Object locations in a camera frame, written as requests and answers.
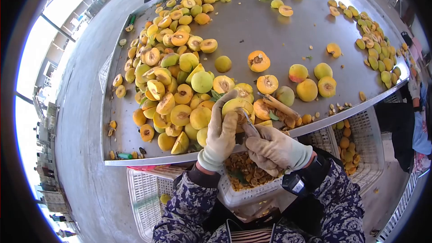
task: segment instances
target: plastic basket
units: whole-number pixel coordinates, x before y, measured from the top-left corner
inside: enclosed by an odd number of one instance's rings
[[[308,136],[312,145],[324,149],[339,158],[336,139],[331,130],[331,127],[325,127],[308,134]],[[221,203],[230,209],[234,209],[243,205],[259,203],[263,200],[267,200],[270,197],[278,195],[278,192],[280,191],[284,191],[281,186],[282,177],[280,177],[262,186],[236,192],[231,186],[230,179],[226,175],[225,169],[223,169],[220,173],[221,179],[218,185],[218,198]]]
[[[172,180],[128,168],[127,183],[138,233],[144,242],[151,242],[153,228],[162,217],[159,197],[172,195]]]
[[[360,186],[363,195],[375,184],[384,171],[384,150],[381,132],[373,106],[348,118],[351,128],[351,140],[355,143],[360,163],[356,172],[350,176],[353,183]],[[334,135],[339,144],[342,130],[335,129]]]

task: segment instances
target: work glove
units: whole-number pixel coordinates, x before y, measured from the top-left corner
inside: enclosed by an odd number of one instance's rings
[[[255,125],[255,127],[261,138],[248,137],[246,140],[246,147],[253,152],[252,156],[249,153],[251,160],[258,155],[283,169],[293,171],[302,169],[309,162],[313,151],[311,145],[301,144],[273,127],[260,125]],[[256,158],[259,159],[256,162],[258,167],[264,170],[274,169],[271,162],[261,157]]]
[[[208,171],[219,171],[223,162],[234,150],[237,113],[228,112],[222,121],[223,105],[237,97],[237,90],[231,90],[213,105],[212,118],[207,132],[207,145],[198,154],[198,163]]]
[[[412,99],[420,98],[420,83],[413,77],[412,74],[409,75],[408,80],[408,91]]]

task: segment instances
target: person's left hand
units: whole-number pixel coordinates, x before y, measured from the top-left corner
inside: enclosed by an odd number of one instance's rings
[[[237,90],[231,90],[213,105],[212,118],[207,132],[207,145],[198,154],[198,163],[208,171],[219,171],[234,150],[237,113],[228,112],[222,121],[223,105],[237,97]]]

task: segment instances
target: stainless steel table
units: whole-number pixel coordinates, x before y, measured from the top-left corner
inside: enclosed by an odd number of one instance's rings
[[[155,13],[155,4],[161,0],[152,0],[139,7],[125,19],[126,27],[133,15],[137,16],[134,24],[135,32],[122,32],[119,40],[126,38],[127,44],[121,48],[118,43],[113,51],[111,61],[107,61],[101,70],[101,86],[104,99],[101,107],[101,143],[102,159],[106,165],[154,165],[169,164],[196,160],[197,153],[172,156],[169,151],[161,152],[157,144],[157,134],[152,143],[143,142],[138,133],[137,126],[132,121],[132,112],[138,108],[134,100],[135,84],[126,84],[127,95],[118,99],[112,91],[111,83],[118,73],[122,73],[127,61],[127,47],[137,38],[144,28],[147,20],[152,20]],[[313,74],[314,67],[326,62],[333,69],[333,77],[337,82],[336,95],[332,98],[323,98],[318,94],[318,101],[303,102],[296,99],[291,106],[301,115],[320,113],[320,118],[311,124],[297,127],[290,131],[292,137],[297,137],[317,129],[326,127],[350,117],[378,101],[389,96],[400,88],[408,78],[408,67],[403,58],[397,59],[397,66],[402,75],[396,86],[387,90],[380,80],[380,73],[364,65],[363,60],[367,52],[361,51],[355,44],[360,37],[355,19],[349,19],[343,13],[333,17],[329,13],[328,0],[282,0],[292,7],[294,15],[284,17],[277,9],[270,7],[271,0],[232,0],[229,3],[216,2],[214,11],[208,13],[213,20],[206,25],[191,23],[191,34],[201,36],[203,39],[216,39],[218,49],[211,54],[200,54],[201,63],[206,71],[212,71],[215,76],[227,75],[235,78],[237,83],[248,83],[254,88],[255,99],[259,96],[253,81],[259,76],[272,74],[279,80],[279,86],[287,85],[295,89],[296,84],[288,78],[288,70],[292,64],[303,64],[309,70],[310,78],[317,83]],[[366,11],[369,16],[380,24],[385,35],[396,48],[400,47],[403,39],[396,27],[384,11],[372,0],[336,0],[342,1],[346,6],[352,5],[357,10]],[[343,56],[333,58],[327,53],[326,46],[337,43]],[[271,66],[264,72],[252,72],[247,66],[247,56],[255,50],[264,51],[271,60]],[[215,70],[214,60],[219,56],[228,56],[232,60],[232,69],[224,74]],[[311,55],[312,59],[302,60],[302,57]],[[361,102],[359,91],[366,94],[367,101]],[[353,107],[328,116],[330,104],[351,103]],[[107,137],[108,123],[116,120],[117,131],[111,138]],[[109,158],[110,150],[132,152],[142,147],[147,151],[145,159],[113,160]]]

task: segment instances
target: blue jacket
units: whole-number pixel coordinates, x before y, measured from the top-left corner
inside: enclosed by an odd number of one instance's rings
[[[230,241],[226,224],[215,231],[203,229],[202,223],[213,209],[218,188],[196,184],[197,175],[193,172],[185,172],[176,186],[162,219],[155,226],[153,242]],[[273,228],[272,242],[364,242],[362,217],[365,210],[359,190],[360,187],[353,184],[344,170],[331,160],[326,178],[313,193],[324,206],[321,237],[277,224]]]

